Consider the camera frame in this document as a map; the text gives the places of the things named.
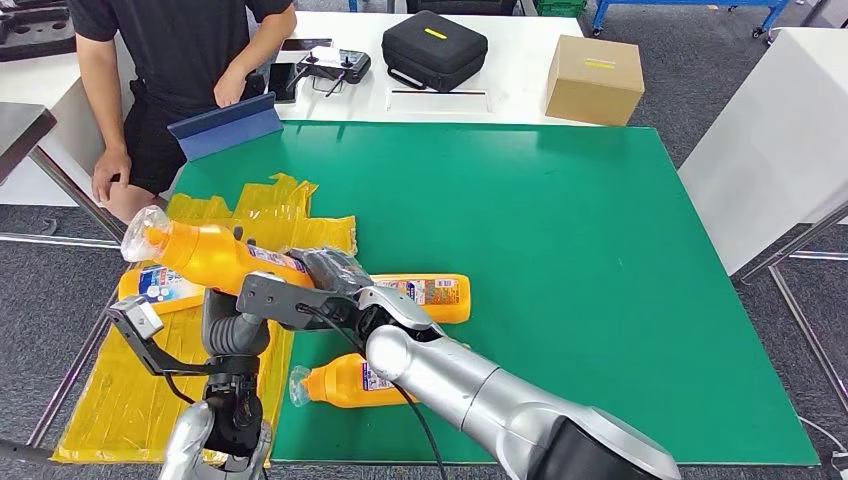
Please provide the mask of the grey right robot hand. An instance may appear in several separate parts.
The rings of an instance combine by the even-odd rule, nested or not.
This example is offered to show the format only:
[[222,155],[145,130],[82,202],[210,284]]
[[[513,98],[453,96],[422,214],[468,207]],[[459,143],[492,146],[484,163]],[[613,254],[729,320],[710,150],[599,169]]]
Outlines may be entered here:
[[315,287],[353,295],[374,282],[352,255],[335,248],[292,248],[286,254],[304,264]]

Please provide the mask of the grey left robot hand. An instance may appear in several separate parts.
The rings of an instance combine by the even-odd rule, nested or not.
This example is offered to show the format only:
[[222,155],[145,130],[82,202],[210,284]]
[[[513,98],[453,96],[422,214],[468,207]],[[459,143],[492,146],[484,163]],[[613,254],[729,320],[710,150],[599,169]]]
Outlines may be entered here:
[[267,321],[236,310],[237,297],[206,289],[202,303],[201,341],[210,356],[259,356],[270,343]]

